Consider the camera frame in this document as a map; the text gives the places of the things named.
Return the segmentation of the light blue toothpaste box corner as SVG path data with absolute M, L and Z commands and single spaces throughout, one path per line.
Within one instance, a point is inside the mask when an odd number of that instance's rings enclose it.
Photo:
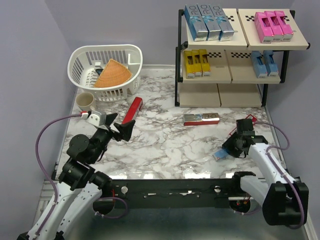
M 223 148 L 219 149 L 213 154 L 213 157 L 216 161 L 225 160 L 226 158 L 228 158 L 228 156 L 228 152 Z

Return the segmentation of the red white toothpaste box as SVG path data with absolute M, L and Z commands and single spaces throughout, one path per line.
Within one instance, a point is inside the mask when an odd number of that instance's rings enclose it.
M 253 123 L 255 123 L 258 119 L 252 115 L 252 114 L 248 114 L 245 119 L 251 119 Z M 237 127 L 234 127 L 232 129 L 232 131 L 228 134 L 229 136 L 231 136 L 232 134 L 234 134 L 237 131 Z

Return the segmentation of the silver red toothpaste box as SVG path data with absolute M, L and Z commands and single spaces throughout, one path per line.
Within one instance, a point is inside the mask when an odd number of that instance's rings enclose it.
M 203 126 L 217 125 L 220 122 L 220 116 L 217 113 L 184 114 L 184 126 Z

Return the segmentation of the light blue toothpaste box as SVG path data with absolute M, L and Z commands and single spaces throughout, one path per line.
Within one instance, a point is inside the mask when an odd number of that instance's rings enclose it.
M 259 51 L 251 52 L 251 62 L 253 70 L 257 78 L 265 78 L 268 76 L 266 65 L 263 63 L 262 55 Z
M 263 60 L 269 77 L 275 77 L 279 74 L 278 65 L 274 61 L 274 52 L 272 50 L 263 51 Z

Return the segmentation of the yellow toothpaste box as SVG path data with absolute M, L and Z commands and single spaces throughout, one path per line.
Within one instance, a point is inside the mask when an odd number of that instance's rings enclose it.
M 201 77 L 203 74 L 199 50 L 191 51 L 193 60 L 193 70 L 195 77 Z
M 186 78 L 193 79 L 195 77 L 195 70 L 192 52 L 190 50 L 185 50 L 183 53 L 183 57 Z
M 210 68 L 210 64 L 208 62 L 207 51 L 205 49 L 200 49 L 199 56 L 200 56 L 200 64 L 201 64 L 201 68 L 202 68 L 202 76 L 208 77 L 211 75 L 211 68 Z

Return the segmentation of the silver blue toothpaste box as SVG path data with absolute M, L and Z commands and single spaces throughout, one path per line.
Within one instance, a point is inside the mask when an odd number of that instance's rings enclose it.
M 207 40 L 218 41 L 220 39 L 221 28 L 213 15 L 208 4 L 197 4 L 199 12 L 208 30 Z
M 196 4 L 185 5 L 184 15 L 193 40 L 195 42 L 206 41 L 208 29 L 198 6 Z
M 210 4 L 209 7 L 221 30 L 219 40 L 221 42 L 231 41 L 235 31 L 232 25 L 230 24 L 229 19 L 225 14 L 224 10 L 218 4 Z

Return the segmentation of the pink toothpaste box horizontal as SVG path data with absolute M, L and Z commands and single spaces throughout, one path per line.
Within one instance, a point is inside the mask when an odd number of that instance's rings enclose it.
M 267 15 L 264 12 L 256 12 L 254 16 L 254 24 L 260 42 L 262 44 L 270 44 L 274 40 L 274 33 Z

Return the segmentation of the pink toothpaste box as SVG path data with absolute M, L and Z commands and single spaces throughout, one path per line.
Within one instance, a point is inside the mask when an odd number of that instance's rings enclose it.
M 282 42 L 290 42 L 294 36 L 294 32 L 289 24 L 286 23 L 286 15 L 282 10 L 276 10 L 275 12 L 275 24 L 281 28 Z
M 274 11 L 265 11 L 264 13 L 267 17 L 265 24 L 267 27 L 270 27 L 273 32 L 273 41 L 281 42 L 283 40 L 284 33 L 279 24 L 276 13 Z

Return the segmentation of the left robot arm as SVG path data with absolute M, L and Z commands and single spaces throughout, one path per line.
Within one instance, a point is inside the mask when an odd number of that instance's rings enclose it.
M 82 118 L 96 127 L 91 138 L 84 134 L 74 136 L 69 142 L 68 161 L 62 168 L 58 182 L 54 183 L 41 161 L 39 167 L 53 187 L 51 197 L 44 212 L 28 231 L 18 236 L 19 240 L 63 240 L 72 228 L 75 220 L 99 198 L 106 197 L 113 204 L 122 202 L 127 215 L 129 207 L 126 201 L 115 196 L 112 179 L 91 165 L 100 161 L 107 151 L 111 140 L 117 142 L 131 139 L 136 121 L 134 119 L 124 124 L 115 123 L 117 113 L 107 114 L 103 111 L 89 110 L 69 115 L 69 118 Z

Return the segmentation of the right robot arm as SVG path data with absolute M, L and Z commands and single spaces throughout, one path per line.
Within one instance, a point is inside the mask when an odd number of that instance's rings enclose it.
M 266 184 L 252 172 L 235 172 L 230 191 L 236 196 L 247 193 L 253 197 L 270 226 L 298 229 L 307 221 L 309 188 L 283 168 L 273 155 L 273 148 L 264 136 L 255 133 L 250 118 L 238 119 L 236 131 L 222 144 L 222 149 L 234 158 L 251 157 Z

